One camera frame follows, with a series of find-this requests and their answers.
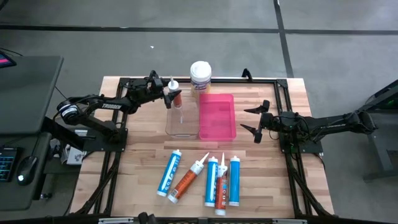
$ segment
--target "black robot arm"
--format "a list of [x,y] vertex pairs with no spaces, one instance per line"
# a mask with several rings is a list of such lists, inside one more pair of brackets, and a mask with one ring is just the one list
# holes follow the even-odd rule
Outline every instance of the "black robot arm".
[[262,129],[276,131],[278,133],[296,134],[298,142],[313,141],[317,142],[327,134],[351,131],[354,133],[371,134],[376,125],[372,117],[364,111],[354,111],[352,113],[325,118],[303,117],[298,113],[285,111],[279,116],[268,113],[269,101],[264,100],[263,104],[254,109],[245,110],[248,113],[261,114],[258,129],[241,124],[254,135],[254,142],[260,143]]
[[[175,91],[164,94],[164,87],[168,82],[151,71],[149,77],[135,79],[125,86],[127,93],[122,98],[110,98],[104,95],[87,95],[71,97],[57,106],[58,113],[63,121],[69,125],[82,124],[99,131],[110,142],[119,141],[119,131],[112,121],[101,121],[90,116],[97,109],[118,110],[126,114],[134,114],[144,103],[164,99],[166,108],[171,108],[173,99],[181,92]],[[78,104],[87,105],[81,109]]]

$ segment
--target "butcher block tabletop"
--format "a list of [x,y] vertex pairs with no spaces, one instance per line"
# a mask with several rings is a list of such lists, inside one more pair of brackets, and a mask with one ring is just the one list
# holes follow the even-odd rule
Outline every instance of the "butcher block tabletop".
[[[104,77],[101,94],[115,96],[120,77]],[[288,78],[290,99],[294,112],[311,116],[304,80]],[[190,84],[180,83],[182,97],[189,97]],[[205,207],[207,165],[177,204],[156,194],[165,167],[173,150],[182,152],[180,164],[172,182],[172,189],[191,165],[207,152],[209,157],[221,160],[238,156],[240,169],[240,206],[226,208],[226,217],[235,218],[289,218],[294,217],[292,198],[284,155],[279,141],[272,140],[263,131],[262,142],[255,144],[252,134],[240,124],[257,127],[260,115],[244,109],[258,107],[269,100],[270,112],[277,114],[274,87],[257,83],[212,83],[211,93],[230,93],[234,96],[236,138],[216,142],[200,139],[175,139],[166,132],[167,109],[163,100],[142,105],[137,113],[127,117],[129,130],[126,150],[122,153],[112,216],[138,216],[141,212],[157,217],[216,217],[214,208]],[[96,110],[95,117],[111,120],[113,111]],[[271,132],[273,138],[277,133]],[[104,153],[94,152],[81,166],[70,212],[75,212],[89,199],[98,186]],[[323,207],[333,213],[328,184],[321,160],[313,154],[302,155],[308,188]],[[298,190],[300,208],[304,212],[303,197]],[[104,191],[102,209],[106,204],[108,187]]]

